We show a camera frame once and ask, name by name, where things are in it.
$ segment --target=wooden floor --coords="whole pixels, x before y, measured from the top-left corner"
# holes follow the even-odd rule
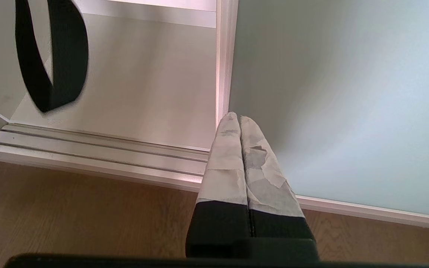
[[[0,267],[52,252],[183,258],[195,193],[0,163]],[[429,229],[305,211],[323,260],[429,263]]]

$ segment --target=black strap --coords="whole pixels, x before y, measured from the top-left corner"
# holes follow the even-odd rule
[[[47,0],[51,25],[53,83],[44,68],[27,0],[16,0],[16,49],[24,84],[41,112],[77,99],[87,75],[89,44],[82,15],[71,0]]]

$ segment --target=black loop strap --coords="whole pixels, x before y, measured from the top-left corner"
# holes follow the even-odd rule
[[[87,29],[71,0],[47,0],[51,25],[53,83],[44,68],[27,0],[16,0],[16,49],[24,84],[41,112],[77,99],[89,62]]]

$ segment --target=laminate floor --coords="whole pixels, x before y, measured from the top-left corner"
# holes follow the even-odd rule
[[[26,252],[183,258],[196,193],[0,163],[0,267]],[[305,211],[325,261],[429,263],[429,229]]]

